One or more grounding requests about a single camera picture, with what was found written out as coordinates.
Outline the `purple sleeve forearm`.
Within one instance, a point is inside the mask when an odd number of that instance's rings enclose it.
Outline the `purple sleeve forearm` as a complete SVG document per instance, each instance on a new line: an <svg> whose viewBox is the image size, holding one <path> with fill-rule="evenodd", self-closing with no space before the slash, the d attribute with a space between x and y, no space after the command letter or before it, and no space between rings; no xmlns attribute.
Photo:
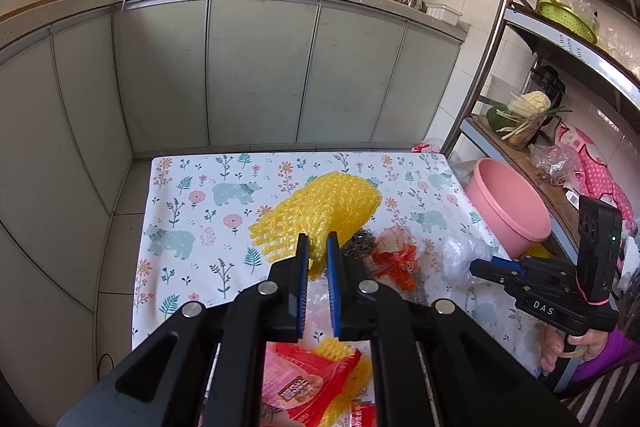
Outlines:
<svg viewBox="0 0 640 427"><path fill-rule="evenodd" d="M603 350L594 359L578 366L572 383L594 381L621 365L638 362L639 352L639 343L627 338L619 329L614 329L608 334Z"/></svg>

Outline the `person's right hand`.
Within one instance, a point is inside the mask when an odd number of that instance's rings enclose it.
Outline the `person's right hand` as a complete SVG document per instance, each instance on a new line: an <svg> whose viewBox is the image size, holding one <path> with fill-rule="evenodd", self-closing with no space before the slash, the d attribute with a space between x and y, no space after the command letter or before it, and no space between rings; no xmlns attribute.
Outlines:
<svg viewBox="0 0 640 427"><path fill-rule="evenodd" d="M559 359L577 358L589 362L597 358L608 342L608 333L589 329L583 336L563 337L554 327L547 325L540 334L540 368L547 373L555 369Z"/></svg>

